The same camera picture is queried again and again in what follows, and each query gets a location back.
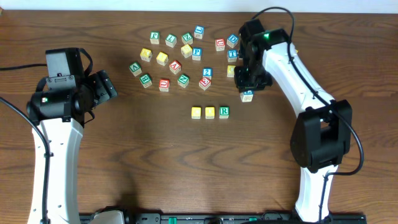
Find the blue P block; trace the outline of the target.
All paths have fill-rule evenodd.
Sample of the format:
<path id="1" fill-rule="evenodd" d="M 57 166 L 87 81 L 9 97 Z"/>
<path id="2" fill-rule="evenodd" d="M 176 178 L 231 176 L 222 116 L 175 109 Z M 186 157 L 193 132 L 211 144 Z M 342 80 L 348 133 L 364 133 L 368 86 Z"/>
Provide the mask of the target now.
<path id="1" fill-rule="evenodd" d="M 200 61 L 202 55 L 202 49 L 198 47 L 194 47 L 192 50 L 192 59 Z"/>

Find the blue T block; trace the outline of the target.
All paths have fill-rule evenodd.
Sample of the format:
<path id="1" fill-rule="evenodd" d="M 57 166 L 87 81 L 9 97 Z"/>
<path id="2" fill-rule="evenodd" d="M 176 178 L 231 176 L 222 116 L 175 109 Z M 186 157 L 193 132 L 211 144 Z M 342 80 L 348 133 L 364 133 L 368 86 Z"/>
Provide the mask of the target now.
<path id="1" fill-rule="evenodd" d="M 228 62 L 235 62 L 238 59 L 238 51 L 236 49 L 228 50 L 227 60 Z"/>

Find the green R block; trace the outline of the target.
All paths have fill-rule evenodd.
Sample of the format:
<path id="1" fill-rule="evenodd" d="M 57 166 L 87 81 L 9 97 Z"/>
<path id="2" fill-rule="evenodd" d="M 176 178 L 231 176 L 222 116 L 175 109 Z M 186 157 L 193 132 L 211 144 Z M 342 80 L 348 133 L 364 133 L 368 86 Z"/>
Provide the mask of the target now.
<path id="1" fill-rule="evenodd" d="M 220 106 L 219 109 L 219 119 L 229 118 L 229 106 Z"/>

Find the yellow O block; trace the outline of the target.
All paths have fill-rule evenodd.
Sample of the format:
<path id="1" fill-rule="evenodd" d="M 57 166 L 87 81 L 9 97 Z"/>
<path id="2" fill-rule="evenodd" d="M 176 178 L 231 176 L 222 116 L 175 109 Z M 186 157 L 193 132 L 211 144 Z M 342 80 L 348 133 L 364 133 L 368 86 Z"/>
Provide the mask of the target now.
<path id="1" fill-rule="evenodd" d="M 205 118 L 214 119 L 215 118 L 215 107 L 209 106 L 205 108 Z"/>

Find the yellow C block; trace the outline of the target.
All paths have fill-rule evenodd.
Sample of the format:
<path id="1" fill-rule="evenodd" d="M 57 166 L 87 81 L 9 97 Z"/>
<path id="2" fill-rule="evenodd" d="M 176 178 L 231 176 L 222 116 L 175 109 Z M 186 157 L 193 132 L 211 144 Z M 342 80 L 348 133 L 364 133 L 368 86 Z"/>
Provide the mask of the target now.
<path id="1" fill-rule="evenodd" d="M 201 118 L 201 107 L 192 107 L 191 113 L 192 119 L 200 119 Z"/>

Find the yellow block centre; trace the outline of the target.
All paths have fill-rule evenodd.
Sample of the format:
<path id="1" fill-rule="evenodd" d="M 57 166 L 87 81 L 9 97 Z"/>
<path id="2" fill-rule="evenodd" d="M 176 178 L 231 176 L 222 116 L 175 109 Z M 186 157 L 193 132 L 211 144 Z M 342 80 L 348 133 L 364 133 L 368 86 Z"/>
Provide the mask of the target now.
<path id="1" fill-rule="evenodd" d="M 229 78 L 233 78 L 234 77 L 234 69 L 235 69 L 235 65 L 228 65 L 227 67 L 227 77 Z"/>

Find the green L block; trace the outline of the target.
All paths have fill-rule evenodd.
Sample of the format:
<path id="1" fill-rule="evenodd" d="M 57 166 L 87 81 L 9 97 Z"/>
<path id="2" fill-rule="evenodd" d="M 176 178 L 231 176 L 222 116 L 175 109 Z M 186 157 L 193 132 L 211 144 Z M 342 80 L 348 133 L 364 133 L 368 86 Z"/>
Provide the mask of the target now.
<path id="1" fill-rule="evenodd" d="M 174 48 L 175 45 L 177 43 L 177 37 L 173 34 L 169 34 L 166 38 L 165 38 L 165 44 L 171 48 Z"/>

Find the blue L block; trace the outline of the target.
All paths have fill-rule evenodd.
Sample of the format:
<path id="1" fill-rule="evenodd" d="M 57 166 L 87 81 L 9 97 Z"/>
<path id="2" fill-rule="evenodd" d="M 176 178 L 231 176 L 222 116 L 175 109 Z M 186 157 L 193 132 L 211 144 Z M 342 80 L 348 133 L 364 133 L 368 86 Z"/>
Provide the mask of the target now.
<path id="1" fill-rule="evenodd" d="M 243 103 L 252 102 L 254 92 L 252 90 L 244 91 L 240 93 L 241 101 Z"/>

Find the green A block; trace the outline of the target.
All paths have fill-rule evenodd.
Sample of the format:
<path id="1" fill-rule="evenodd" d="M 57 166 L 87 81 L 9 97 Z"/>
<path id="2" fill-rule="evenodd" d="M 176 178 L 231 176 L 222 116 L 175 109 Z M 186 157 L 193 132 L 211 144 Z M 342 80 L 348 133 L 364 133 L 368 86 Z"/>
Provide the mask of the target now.
<path id="1" fill-rule="evenodd" d="M 135 77 L 142 73 L 141 65 L 138 62 L 133 62 L 130 64 L 129 69 Z"/>

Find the green N block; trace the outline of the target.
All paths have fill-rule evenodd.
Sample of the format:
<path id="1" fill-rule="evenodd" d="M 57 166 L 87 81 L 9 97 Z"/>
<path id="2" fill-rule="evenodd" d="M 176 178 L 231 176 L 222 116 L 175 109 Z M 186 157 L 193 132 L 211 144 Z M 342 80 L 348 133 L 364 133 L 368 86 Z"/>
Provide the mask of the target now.
<path id="1" fill-rule="evenodd" d="M 177 79 L 177 83 L 179 86 L 181 86 L 182 88 L 186 88 L 189 84 L 190 81 L 190 77 L 187 76 L 186 74 L 181 74 L 179 76 L 179 78 Z"/>

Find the red U block bottom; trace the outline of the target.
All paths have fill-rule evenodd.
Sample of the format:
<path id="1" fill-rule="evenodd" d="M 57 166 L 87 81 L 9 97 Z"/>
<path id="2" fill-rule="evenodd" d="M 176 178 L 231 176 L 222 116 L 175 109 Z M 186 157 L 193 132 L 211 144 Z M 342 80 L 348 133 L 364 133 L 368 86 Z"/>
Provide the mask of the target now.
<path id="1" fill-rule="evenodd" d="M 162 92 L 168 92 L 170 88 L 170 80 L 160 79 L 159 80 L 159 90 Z"/>

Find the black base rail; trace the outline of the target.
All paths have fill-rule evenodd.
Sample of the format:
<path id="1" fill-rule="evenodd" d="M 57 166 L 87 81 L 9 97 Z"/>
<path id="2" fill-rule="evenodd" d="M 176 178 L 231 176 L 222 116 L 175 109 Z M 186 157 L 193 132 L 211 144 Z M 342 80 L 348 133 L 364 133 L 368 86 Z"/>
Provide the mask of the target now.
<path id="1" fill-rule="evenodd" d="M 95 217 L 95 214 L 80 214 L 82 223 L 89 223 Z M 182 214 L 159 214 L 159 213 L 138 213 L 129 215 L 127 223 L 133 224 L 204 224 L 204 223 L 304 223 L 299 220 L 298 216 L 292 213 L 282 212 L 266 212 L 260 214 L 249 215 L 182 215 Z M 337 224 L 366 224 L 365 215 L 330 215 L 321 223 L 337 223 Z"/>

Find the green Z block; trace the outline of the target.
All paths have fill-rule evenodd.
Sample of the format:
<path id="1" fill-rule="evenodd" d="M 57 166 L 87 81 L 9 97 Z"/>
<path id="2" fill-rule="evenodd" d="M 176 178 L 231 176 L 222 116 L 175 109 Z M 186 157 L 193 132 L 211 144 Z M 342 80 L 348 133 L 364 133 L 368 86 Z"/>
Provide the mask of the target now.
<path id="1" fill-rule="evenodd" d="M 186 44 L 193 44 L 193 36 L 191 35 L 191 33 L 187 32 L 185 34 L 182 35 L 182 42 L 184 45 Z"/>

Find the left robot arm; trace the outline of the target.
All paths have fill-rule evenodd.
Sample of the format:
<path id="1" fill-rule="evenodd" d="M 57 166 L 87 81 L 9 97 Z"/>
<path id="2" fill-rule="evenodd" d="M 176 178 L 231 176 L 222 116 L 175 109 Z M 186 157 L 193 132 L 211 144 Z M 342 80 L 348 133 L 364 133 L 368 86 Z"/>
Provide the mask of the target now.
<path id="1" fill-rule="evenodd" d="M 27 112 L 35 143 L 34 186 L 29 223 L 80 223 L 77 165 L 85 114 L 117 96 L 108 74 L 41 79 Z"/>

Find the yellow X block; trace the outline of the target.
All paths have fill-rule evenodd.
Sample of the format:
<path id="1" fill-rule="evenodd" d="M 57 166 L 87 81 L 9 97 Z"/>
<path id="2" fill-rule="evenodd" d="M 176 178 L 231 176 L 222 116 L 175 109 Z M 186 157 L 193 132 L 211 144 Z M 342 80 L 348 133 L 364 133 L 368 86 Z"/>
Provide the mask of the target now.
<path id="1" fill-rule="evenodd" d="M 152 51 L 150 49 L 142 48 L 140 52 L 140 57 L 145 62 L 150 62 L 152 58 Z"/>

